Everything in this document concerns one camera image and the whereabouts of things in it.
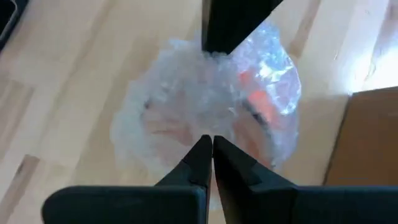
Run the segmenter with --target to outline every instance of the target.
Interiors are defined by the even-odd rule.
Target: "light wood grain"
[[[271,14],[303,86],[298,148],[283,176],[321,184],[349,94],[375,49],[395,46],[385,31],[396,26],[395,5],[285,0]],[[31,0],[0,54],[0,223],[40,223],[44,199],[67,185],[155,183],[160,174],[142,161],[118,167],[111,120],[128,81],[170,38],[192,39],[200,27],[200,0]],[[36,159],[19,180],[27,158]],[[223,222],[221,210],[210,213],[209,223]]]

